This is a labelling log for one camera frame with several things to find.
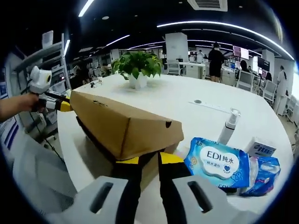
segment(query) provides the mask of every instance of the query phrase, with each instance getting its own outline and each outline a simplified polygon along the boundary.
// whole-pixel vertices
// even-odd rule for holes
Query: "metal rack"
[[[55,53],[59,53],[59,56],[54,56],[50,59],[47,59],[46,61],[38,63],[39,60],[44,59],[45,57],[50,57]],[[65,62],[65,56],[64,56],[64,34],[61,35],[61,42],[52,44],[47,48],[41,49],[29,55],[13,69],[13,72],[16,73],[17,76],[19,76],[19,73],[24,71],[24,75],[26,76],[27,69],[32,70],[34,65],[38,66],[39,68],[44,68],[45,66],[50,66],[51,64],[57,63],[58,61],[60,61],[61,66],[59,66],[56,69],[53,69],[52,73],[62,70],[63,72],[61,73],[64,74],[67,88],[71,90],[71,83],[70,83],[66,62]]]

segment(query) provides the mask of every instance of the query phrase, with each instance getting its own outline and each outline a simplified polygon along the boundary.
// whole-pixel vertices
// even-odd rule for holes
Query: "floor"
[[[295,126],[295,124],[289,122],[288,118],[286,116],[282,117],[282,116],[278,115],[278,118],[280,119],[282,125],[285,128],[285,131],[289,137],[291,145],[294,145],[296,143],[294,134],[295,134],[295,131],[297,130],[297,127]],[[60,155],[60,157],[63,158],[58,134],[56,133],[54,135],[54,138],[48,139],[48,141],[55,148],[56,152]]]

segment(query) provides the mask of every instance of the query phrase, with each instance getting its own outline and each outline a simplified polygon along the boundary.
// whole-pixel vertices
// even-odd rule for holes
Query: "wet wipes package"
[[[242,150],[193,138],[184,162],[192,175],[205,177],[219,188],[249,186],[249,156]]]
[[[270,192],[279,176],[280,165],[274,157],[250,158],[250,185],[241,190],[241,196],[262,196]]]

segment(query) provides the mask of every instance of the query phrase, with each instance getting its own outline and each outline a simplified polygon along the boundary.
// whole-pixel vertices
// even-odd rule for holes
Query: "cable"
[[[33,118],[32,114],[31,114],[31,112],[29,112],[29,114],[30,114],[30,117],[32,118],[32,120],[33,120],[33,122],[34,122],[34,124],[35,124],[35,126],[36,126],[36,128],[37,128],[37,130],[38,130],[38,132],[39,132],[39,134],[42,135],[42,132],[41,132],[41,130],[38,128],[37,123],[36,123],[36,121],[34,120],[34,118]],[[60,157],[60,155],[58,154],[58,152],[55,150],[55,148],[49,143],[49,141],[48,141],[46,138],[44,138],[44,140],[48,143],[48,145],[51,147],[51,149],[57,154],[57,156],[59,157],[59,159],[60,159],[63,163],[65,163],[64,160],[63,160],[63,159]]]

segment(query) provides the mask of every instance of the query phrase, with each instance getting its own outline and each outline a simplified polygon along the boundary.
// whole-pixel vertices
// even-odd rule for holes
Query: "white table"
[[[228,201],[241,210],[263,213],[288,178],[293,164],[288,136],[274,111],[258,95],[206,80],[168,75],[149,79],[148,86],[139,91],[128,88],[128,83],[120,75],[104,78],[103,85],[97,88],[90,88],[87,84],[75,91],[104,96],[181,121],[185,139],[180,142],[178,153],[183,155],[187,155],[193,137],[217,140],[228,117],[221,110],[191,104],[189,101],[200,99],[223,111],[229,111],[230,107],[240,110],[241,118],[228,145],[245,149],[253,135],[271,140],[277,148],[273,156],[279,159],[281,165],[276,185],[267,195],[248,198],[228,196]],[[83,163],[82,152],[93,146],[86,140],[75,117],[75,112],[58,112],[58,131],[71,180],[80,191],[94,180],[90,169],[97,164],[87,167]],[[93,155],[85,156],[88,160]],[[135,218],[143,224],[167,223],[159,195],[158,177],[142,193]]]

